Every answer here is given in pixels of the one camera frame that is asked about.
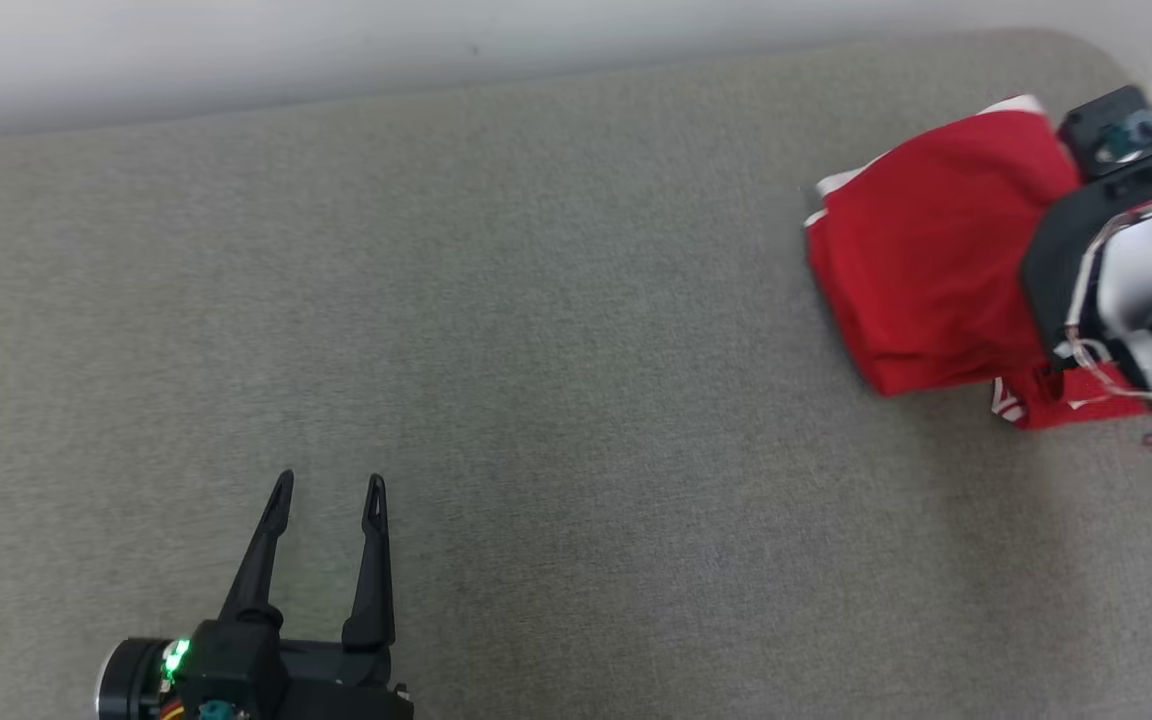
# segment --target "red cloth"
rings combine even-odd
[[[819,187],[809,260],[881,395],[1046,363],[1020,262],[1043,213],[1079,179],[1037,101],[925,132]]]
[[[1111,364],[1101,365],[1120,386],[1123,376]],[[1051,429],[1066,423],[1109,420],[1143,415],[1146,407],[1129,397],[1106,397],[1105,388],[1086,370],[1037,367],[993,381],[993,414],[1018,429]]]

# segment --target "white wall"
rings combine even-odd
[[[0,135],[970,26],[1152,88],[1140,0],[0,0]]]

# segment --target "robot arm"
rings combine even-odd
[[[1056,364],[1105,347],[1152,410],[1152,111],[1121,88],[1071,111],[1060,136],[1085,184],[1043,219],[1021,281]]]

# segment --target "gray fabric surface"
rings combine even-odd
[[[389,479],[423,717],[1152,715],[1139,423],[879,400],[803,187],[1123,73],[1000,32],[0,141],[0,717],[219,611],[338,637]]]

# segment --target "green led light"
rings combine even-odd
[[[173,644],[172,651],[162,660],[162,668],[166,670],[169,682],[174,682],[172,676],[180,667],[180,661],[184,660],[184,653],[189,652],[189,641],[179,639]]]

